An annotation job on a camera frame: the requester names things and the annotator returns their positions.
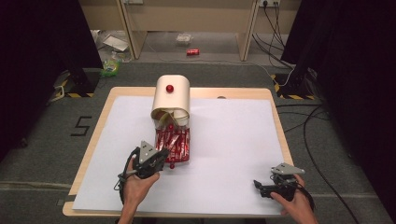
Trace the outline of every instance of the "gray carpet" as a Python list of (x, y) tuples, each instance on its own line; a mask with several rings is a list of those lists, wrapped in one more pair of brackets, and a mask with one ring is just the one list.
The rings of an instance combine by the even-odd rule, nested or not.
[[(268, 69), (270, 74), (285, 72)], [(322, 104), (321, 100), (277, 98), (271, 78), (256, 65), (202, 63), (123, 63), (115, 77), (99, 81), (92, 98), (63, 98), (50, 104), (27, 136), (28, 146), (12, 149), (0, 163), (0, 223), (114, 223), (114, 217), (66, 217), (62, 213), (63, 199), (74, 181), (111, 88), (155, 86), (158, 77), (165, 74), (181, 74), (189, 79), (192, 87), (270, 89), (276, 105), (294, 105), (279, 107), (278, 112), (294, 164), (306, 170), (304, 180), (316, 201), (319, 223), (353, 223), (353, 219), (318, 174), (308, 152), (360, 223), (392, 223), (361, 168), (348, 157), (342, 136), (337, 133), (325, 106), (306, 124), (307, 150), (302, 124), (316, 108), (314, 105)], [(85, 136), (71, 136), (83, 133), (75, 128), (81, 116), (91, 117), (80, 123), (90, 128)], [(34, 185), (23, 185), (24, 182)], [(172, 219), (159, 222), (188, 223)], [(243, 219), (205, 220), (207, 224), (245, 222)], [(293, 221), (282, 217), (267, 219), (266, 223)]]

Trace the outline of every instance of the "wrist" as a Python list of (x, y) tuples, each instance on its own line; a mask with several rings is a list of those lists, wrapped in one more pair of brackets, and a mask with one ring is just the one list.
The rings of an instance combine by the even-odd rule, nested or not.
[(137, 204), (125, 203), (122, 207), (119, 224), (131, 224), (134, 220), (134, 214), (137, 209)]

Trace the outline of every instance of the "red ball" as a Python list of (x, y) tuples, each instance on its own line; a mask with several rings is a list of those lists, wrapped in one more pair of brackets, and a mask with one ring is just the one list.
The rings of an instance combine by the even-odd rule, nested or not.
[(172, 85), (167, 85), (166, 86), (166, 91), (167, 92), (173, 92), (173, 90), (174, 90), (174, 87)]

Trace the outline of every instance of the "red can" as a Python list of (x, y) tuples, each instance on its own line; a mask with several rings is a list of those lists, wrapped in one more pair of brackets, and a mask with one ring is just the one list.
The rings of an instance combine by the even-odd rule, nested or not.
[(190, 56), (190, 55), (199, 55), (199, 49), (188, 49), (187, 56)]

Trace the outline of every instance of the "green package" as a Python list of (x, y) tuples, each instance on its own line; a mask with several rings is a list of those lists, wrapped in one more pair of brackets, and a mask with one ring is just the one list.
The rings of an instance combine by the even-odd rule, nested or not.
[(100, 75), (103, 77), (114, 77), (119, 72), (120, 62), (105, 61)]

